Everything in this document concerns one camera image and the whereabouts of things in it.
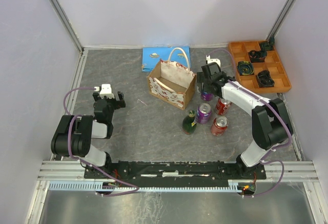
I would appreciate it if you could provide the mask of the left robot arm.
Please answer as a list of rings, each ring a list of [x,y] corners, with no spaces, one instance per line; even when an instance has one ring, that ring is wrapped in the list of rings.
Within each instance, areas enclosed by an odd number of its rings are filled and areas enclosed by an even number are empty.
[[[75,121],[73,115],[62,116],[51,141],[52,153],[82,159],[96,166],[95,171],[101,177],[111,176],[113,165],[109,153],[95,148],[91,140],[111,138],[114,111],[126,107],[124,94],[120,91],[117,94],[118,98],[112,93],[94,92],[93,115],[83,115]]]

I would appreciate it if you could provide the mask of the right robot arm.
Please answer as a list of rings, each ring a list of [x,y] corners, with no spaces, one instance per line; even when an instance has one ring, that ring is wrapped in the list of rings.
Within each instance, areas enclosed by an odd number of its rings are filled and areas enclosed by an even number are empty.
[[[293,128],[281,99],[268,99],[248,90],[221,71],[216,63],[201,67],[197,85],[207,93],[232,102],[251,116],[253,141],[236,159],[235,172],[240,178],[252,175],[254,167],[273,150],[292,143]]]

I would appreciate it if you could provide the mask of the green glass bottle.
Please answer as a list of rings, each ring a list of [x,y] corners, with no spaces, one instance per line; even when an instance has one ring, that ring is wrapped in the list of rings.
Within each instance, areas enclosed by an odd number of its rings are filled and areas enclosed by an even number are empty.
[[[195,110],[189,110],[188,115],[182,121],[182,129],[184,133],[190,135],[195,132],[196,127],[196,112]]]

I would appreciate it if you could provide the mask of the purple fanta can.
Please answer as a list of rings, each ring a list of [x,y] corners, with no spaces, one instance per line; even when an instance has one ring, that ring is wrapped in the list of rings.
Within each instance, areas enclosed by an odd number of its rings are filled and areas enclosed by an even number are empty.
[[[204,86],[202,86],[200,97],[205,101],[211,101],[214,98],[214,94],[208,92],[207,89]]]
[[[196,113],[196,121],[199,124],[206,124],[212,114],[212,108],[207,103],[202,103],[198,106],[197,113]]]

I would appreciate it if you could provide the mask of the red cola can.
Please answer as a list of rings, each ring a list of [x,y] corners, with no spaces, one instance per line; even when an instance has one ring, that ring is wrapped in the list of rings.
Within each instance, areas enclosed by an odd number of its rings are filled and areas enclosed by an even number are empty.
[[[224,116],[226,115],[228,109],[230,108],[232,102],[224,99],[224,98],[218,98],[218,101],[216,103],[216,107],[215,107],[215,113],[220,115],[220,116]]]

